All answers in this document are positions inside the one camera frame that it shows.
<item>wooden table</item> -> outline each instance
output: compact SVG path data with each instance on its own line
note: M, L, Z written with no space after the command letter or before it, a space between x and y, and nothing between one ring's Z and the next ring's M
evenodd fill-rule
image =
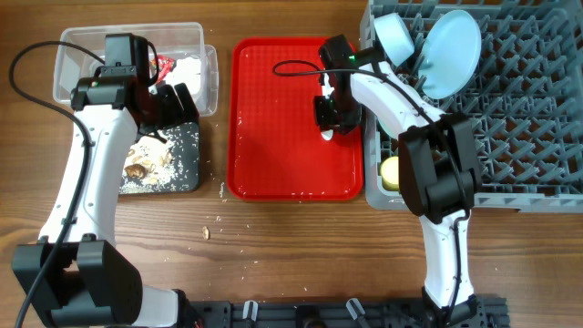
M25 46L71 26L190 22L219 54L217 113L201 120L202 184L196 192L119 199L118 249L145 283L180 288L192 300L267 302L420 297L425 276L419 220L371 209L362 192L345 203L246 203L226 179L230 57L249 36L333 36L358 41L364 1L82 5L28 0L0 7L0 72ZM37 50L17 81L52 99L55 48ZM14 324L24 293L13 249L34 241L56 199L72 124L24 101L0 79L0 327ZM210 228L204 241L201 228ZM476 210L469 261L476 293L507 297L513 327L583 325L583 217ZM27 325L40 322L29 312Z

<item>dish rack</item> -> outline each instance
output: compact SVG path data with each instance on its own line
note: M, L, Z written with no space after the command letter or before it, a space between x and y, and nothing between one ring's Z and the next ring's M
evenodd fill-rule
M429 99L420 88L423 79L415 76L415 61L433 24L456 9L476 20L482 54L460 92ZM374 19L391 13L404 20L415 46L414 55L395 67L396 73L435 107L462 111L472 120L483 181L476 206L583 212L581 3L370 0L360 24L361 49L376 42ZM406 210L403 197L385 190L379 174L382 161L398 155L397 142L384 133L374 114L367 114L367 201L379 210Z

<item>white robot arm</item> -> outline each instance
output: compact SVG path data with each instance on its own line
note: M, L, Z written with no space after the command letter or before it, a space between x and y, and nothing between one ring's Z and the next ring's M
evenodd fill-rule
M46 44L63 43L32 45L15 62ZM131 34L106 36L100 74L79 79L72 92L74 117L83 131L75 124L65 177L38 243L15 249L12 268L27 293L16 326L22 325L29 300L45 326L197 326L199 317L184 292L143 285L138 270L115 249L121 172L137 135L198 123L186 86L148 92L158 78L158 73L149 76L148 45L153 48L148 40ZM14 83L13 87L24 94ZM78 179L84 183L74 202ZM73 261L77 271L66 271Z
M399 188L423 227L424 302L438 326L463 321L476 311L467 224L481 184L469 120L421 99L394 73L382 50L354 53L343 36L335 36L320 48L320 58L325 76L322 96L314 99L317 123L322 131L347 133L366 107L389 137L398 139ZM441 148L446 158L434 162L431 147Z
M429 118L435 122L439 121L441 115L444 114L443 110L434 108L423 101L412 87L401 82L386 61L379 63L379 68L388 79L416 101ZM362 66L360 69L373 72L371 64ZM424 127L428 124L401 93L378 77L352 74L351 89L354 99L369 108L379 121L384 123L384 126L388 128L386 132L391 138L398 138L410 127ZM459 210L445 216L442 223L438 225L425 216L420 217L427 259L425 291L440 308L451 304L455 290L455 278L452 278L455 277L455 239L454 232L450 228L454 226L455 219L464 215L465 212ZM455 300L456 304L467 301L468 297L474 294L467 270L468 222L469 220L463 220L459 223L462 282Z

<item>light blue bowl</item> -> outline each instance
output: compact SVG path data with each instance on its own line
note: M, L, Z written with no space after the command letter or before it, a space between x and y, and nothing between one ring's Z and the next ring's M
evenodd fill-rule
M469 81L482 49L480 28L464 10L442 16L424 42L419 77L426 76L423 91L428 97L442 99L458 92Z

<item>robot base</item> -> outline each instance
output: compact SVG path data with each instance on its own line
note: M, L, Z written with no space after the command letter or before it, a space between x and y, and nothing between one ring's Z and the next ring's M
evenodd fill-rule
M477 296L478 313L453 327L509 328L506 299ZM344 302L338 303L261 303L257 321L243 319L243 304L191 302L206 328L356 328ZM363 303L365 320L371 328L422 328L424 306L421 299L399 299ZM317 317L308 318L306 313Z

